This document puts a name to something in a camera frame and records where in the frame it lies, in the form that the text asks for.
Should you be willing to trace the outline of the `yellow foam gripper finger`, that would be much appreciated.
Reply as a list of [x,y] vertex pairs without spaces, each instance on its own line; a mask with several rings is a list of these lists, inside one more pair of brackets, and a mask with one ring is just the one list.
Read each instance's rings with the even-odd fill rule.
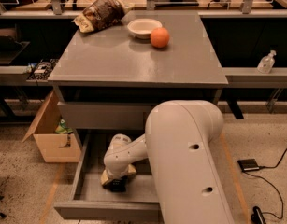
[[113,180],[121,179],[125,176],[135,175],[136,174],[136,167],[133,164],[129,164],[126,169],[122,172],[118,172],[114,174],[108,168],[106,168],[100,177],[100,183],[104,187],[105,185],[109,184]]

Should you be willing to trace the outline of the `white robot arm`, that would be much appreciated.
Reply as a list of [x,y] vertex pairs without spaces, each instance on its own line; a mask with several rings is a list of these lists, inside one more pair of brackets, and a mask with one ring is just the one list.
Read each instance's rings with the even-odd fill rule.
[[100,182],[132,175],[133,163],[148,159],[165,224],[235,224],[208,147],[222,128],[222,112],[211,102],[161,103],[138,139],[112,138]]

